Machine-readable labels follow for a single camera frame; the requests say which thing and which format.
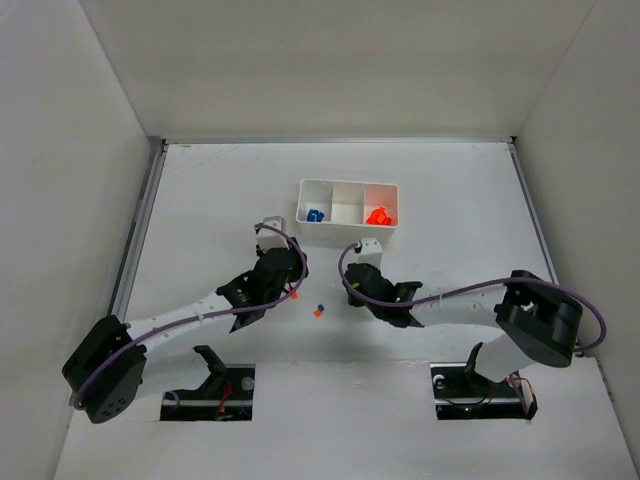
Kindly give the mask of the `large blue arch lego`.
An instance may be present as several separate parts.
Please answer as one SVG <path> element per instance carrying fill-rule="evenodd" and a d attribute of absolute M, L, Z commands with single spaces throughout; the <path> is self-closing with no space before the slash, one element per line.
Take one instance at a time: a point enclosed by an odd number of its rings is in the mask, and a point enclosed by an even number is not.
<path fill-rule="evenodd" d="M 309 209 L 306 216 L 306 221 L 310 223 L 321 223 L 325 218 L 325 213 L 318 209 Z"/>

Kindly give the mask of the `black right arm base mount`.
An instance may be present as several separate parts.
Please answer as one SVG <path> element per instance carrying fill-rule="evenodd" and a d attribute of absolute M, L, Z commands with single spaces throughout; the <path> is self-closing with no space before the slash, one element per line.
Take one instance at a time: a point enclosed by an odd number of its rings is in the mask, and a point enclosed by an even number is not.
<path fill-rule="evenodd" d="M 483 343 L 473 347 L 465 363 L 431 363 L 430 375 L 438 420 L 531 421 L 539 405 L 531 382 L 516 371 L 499 382 L 476 372 Z"/>

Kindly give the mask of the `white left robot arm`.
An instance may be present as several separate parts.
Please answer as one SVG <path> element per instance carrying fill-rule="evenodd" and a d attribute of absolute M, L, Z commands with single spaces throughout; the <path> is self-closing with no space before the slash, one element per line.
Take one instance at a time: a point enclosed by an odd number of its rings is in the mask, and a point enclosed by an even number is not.
<path fill-rule="evenodd" d="M 98 320 L 62 368 L 74 408 L 101 424 L 139 397 L 167 393 L 180 402 L 225 390 L 227 366 L 213 339 L 261 320 L 307 275 L 298 247 L 271 248 L 259 252 L 252 269 L 187 307 L 143 320 Z"/>

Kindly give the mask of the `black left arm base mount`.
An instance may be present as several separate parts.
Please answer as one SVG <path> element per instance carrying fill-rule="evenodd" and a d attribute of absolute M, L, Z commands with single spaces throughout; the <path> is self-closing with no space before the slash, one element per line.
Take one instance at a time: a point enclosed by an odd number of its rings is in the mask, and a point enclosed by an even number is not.
<path fill-rule="evenodd" d="M 163 394 L 159 420 L 165 422 L 245 422 L 253 416 L 256 368 L 226 364 L 206 345 L 193 348 L 207 367 L 207 376 L 192 389 Z"/>

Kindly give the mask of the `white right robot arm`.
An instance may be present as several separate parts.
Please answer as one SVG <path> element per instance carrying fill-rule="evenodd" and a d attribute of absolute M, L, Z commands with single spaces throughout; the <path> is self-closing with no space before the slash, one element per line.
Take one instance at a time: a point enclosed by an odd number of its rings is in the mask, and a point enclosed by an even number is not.
<path fill-rule="evenodd" d="M 502 334 L 473 347 L 467 360 L 470 376 L 498 383 L 533 364 L 567 368 L 583 314 L 576 296 L 525 270 L 495 284 L 497 296 L 482 287 L 432 293 L 419 303 L 418 281 L 392 283 L 367 263 L 351 263 L 341 274 L 348 303 L 367 308 L 375 318 L 396 328 L 475 325 Z"/>

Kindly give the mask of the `orange round dish lego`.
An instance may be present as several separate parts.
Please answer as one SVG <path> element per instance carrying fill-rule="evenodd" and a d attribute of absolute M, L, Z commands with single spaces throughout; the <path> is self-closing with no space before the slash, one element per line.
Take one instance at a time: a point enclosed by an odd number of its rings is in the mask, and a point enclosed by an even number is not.
<path fill-rule="evenodd" d="M 381 206 L 373 209 L 366 219 L 369 225 L 391 226 L 393 219 L 388 215 L 386 208 Z"/>

